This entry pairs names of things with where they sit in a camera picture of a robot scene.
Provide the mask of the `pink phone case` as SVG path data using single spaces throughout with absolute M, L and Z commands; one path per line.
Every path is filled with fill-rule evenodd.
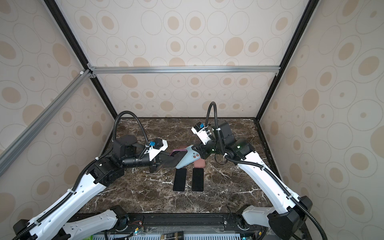
M 206 161 L 204 159 L 198 159 L 194 162 L 194 168 L 204 169 L 206 167 Z

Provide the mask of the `light blue cased phone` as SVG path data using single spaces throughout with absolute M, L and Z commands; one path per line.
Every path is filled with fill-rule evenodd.
M 182 159 L 176 165 L 176 169 L 181 169 L 201 158 L 201 154 L 194 149 L 193 145 L 188 146 L 186 150 L 187 150 L 187 153 L 182 157 Z

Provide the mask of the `phone with black screen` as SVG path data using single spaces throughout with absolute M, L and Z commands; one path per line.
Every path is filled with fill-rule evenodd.
M 193 168 L 192 191 L 204 191 L 204 169 L 202 168 Z

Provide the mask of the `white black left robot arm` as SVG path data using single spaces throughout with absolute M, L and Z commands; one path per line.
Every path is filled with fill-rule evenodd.
M 16 240 L 81 240 L 93 233 L 122 227 L 127 219 L 121 207 L 77 223 L 73 215 L 89 200 L 103 192 L 125 174 L 126 168 L 157 167 L 159 154 L 168 148 L 165 140 L 156 138 L 142 145 L 132 135 L 114 139 L 108 155 L 97 157 L 79 174 L 74 186 L 41 214 L 14 225 Z

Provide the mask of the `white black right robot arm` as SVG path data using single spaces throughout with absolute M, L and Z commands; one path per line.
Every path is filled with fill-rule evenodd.
M 203 159 L 217 154 L 237 165 L 252 178 L 273 205 L 271 208 L 251 205 L 241 208 L 236 217 L 238 227 L 261 226 L 271 229 L 282 240 L 298 240 L 297 232 L 308 218 L 312 201 L 288 188 L 247 140 L 235 138 L 227 122 L 221 122 L 219 127 L 211 130 L 198 122 L 191 130 L 201 141 L 192 146 L 192 150 Z

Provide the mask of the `dark bottle at front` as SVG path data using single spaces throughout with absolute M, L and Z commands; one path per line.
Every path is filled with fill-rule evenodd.
M 160 240 L 184 240 L 184 232 L 179 231 L 179 232 L 162 234 Z

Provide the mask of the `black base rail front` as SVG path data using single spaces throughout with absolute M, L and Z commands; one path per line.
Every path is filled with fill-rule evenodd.
M 261 240 L 268 229 L 248 225 L 235 213 L 76 214 L 56 240 L 163 240 L 179 232 L 180 240 Z

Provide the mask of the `horizontal aluminium rail back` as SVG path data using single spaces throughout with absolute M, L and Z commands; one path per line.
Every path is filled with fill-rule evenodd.
M 279 66 L 91 67 L 94 74 L 278 73 Z

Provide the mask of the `diagonal aluminium rail left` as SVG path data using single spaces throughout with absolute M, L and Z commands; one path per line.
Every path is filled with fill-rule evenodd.
M 28 147 L 34 138 L 48 124 L 48 122 L 60 111 L 63 105 L 77 91 L 80 85 L 91 76 L 90 70 L 83 70 L 38 117 L 9 145 L 1 154 L 1 175 L 3 175 L 19 155 Z

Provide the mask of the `black corner frame post right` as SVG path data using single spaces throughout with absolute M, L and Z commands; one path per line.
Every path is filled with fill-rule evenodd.
M 275 93 L 275 90 L 277 89 L 278 85 L 279 85 L 279 82 L 280 80 L 282 79 L 283 77 L 283 74 L 285 73 L 290 61 L 291 61 L 291 58 L 319 4 L 319 0 L 310 0 L 308 1 L 308 4 L 304 10 L 304 13 L 302 15 L 302 17 L 300 18 L 300 21 L 298 23 L 298 26 L 293 34 L 293 37 L 288 45 L 288 48 L 283 56 L 283 59 L 282 59 L 282 62 L 280 64 L 280 70 L 279 72 L 277 73 L 277 75 L 274 77 L 268 91 L 267 91 L 267 94 L 262 102 L 262 105 L 261 105 L 261 108 L 255 118 L 255 121 L 257 123 L 260 122 L 260 120 L 262 119 L 274 93 Z

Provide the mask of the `black corner frame post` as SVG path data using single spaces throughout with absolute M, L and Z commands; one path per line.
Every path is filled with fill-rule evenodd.
M 288 45 L 288 48 L 283 56 L 283 59 L 282 59 L 282 62 L 280 64 L 280 70 L 279 72 L 277 73 L 277 75 L 274 77 L 268 91 L 267 91 L 267 94 L 262 102 L 262 105 L 261 105 L 261 108 L 255 118 L 255 121 L 257 123 L 260 122 L 260 120 L 262 119 L 274 93 L 275 93 L 275 90 L 277 89 L 278 85 L 279 85 L 279 82 L 280 80 L 282 79 L 283 77 L 283 74 L 285 73 L 290 61 L 291 61 L 291 58 L 319 4 L 319 0 L 310 0 L 308 1 L 308 4 L 304 10 L 304 13 L 302 15 L 302 17 L 300 18 L 300 21 L 298 23 L 298 26 L 293 34 L 293 37 Z
M 77 59 L 79 60 L 80 64 L 85 70 L 89 70 L 92 74 L 91 76 L 91 82 L 93 83 L 94 87 L 96 88 L 98 94 L 100 95 L 103 103 L 106 105 L 108 111 L 112 115 L 113 118 L 115 118 L 118 114 L 115 108 L 112 105 L 112 102 L 110 101 L 109 97 L 107 96 L 105 89 L 103 88 L 101 82 L 99 81 L 96 74 L 93 73 L 91 70 L 90 62 L 88 61 L 88 58 L 86 57 L 82 47 L 80 46 L 80 43 L 76 39 L 73 31 L 71 30 L 67 20 L 65 19 L 62 11 L 59 9 L 59 5 L 56 1 L 43 1 L 44 4 L 47 6 L 49 12 L 51 13 L 53 19 L 55 20 L 56 24 L 60 28 L 61 32 L 63 33 L 64 37 L 66 38 L 67 42 L 69 43 L 72 51 L 75 53 Z

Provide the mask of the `black corner frame post left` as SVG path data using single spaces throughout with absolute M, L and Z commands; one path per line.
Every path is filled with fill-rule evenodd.
M 69 43 L 72 51 L 75 53 L 77 59 L 79 60 L 80 64 L 85 70 L 89 70 L 92 74 L 91 76 L 91 82 L 93 83 L 94 87 L 96 88 L 98 94 L 100 95 L 103 103 L 106 105 L 108 111 L 112 115 L 113 118 L 115 118 L 118 114 L 115 108 L 112 105 L 112 102 L 110 101 L 109 97 L 107 96 L 105 89 L 103 88 L 101 82 L 99 81 L 96 74 L 93 73 L 91 70 L 90 62 L 88 61 L 88 58 L 86 57 L 82 47 L 80 46 L 80 43 L 76 39 L 73 31 L 71 30 L 67 20 L 65 19 L 62 11 L 59 9 L 59 5 L 56 1 L 43 1 L 44 4 L 47 6 L 49 12 L 51 13 L 53 19 L 55 20 L 56 24 L 60 28 L 61 32 L 63 33 L 64 37 L 66 38 L 67 42 Z

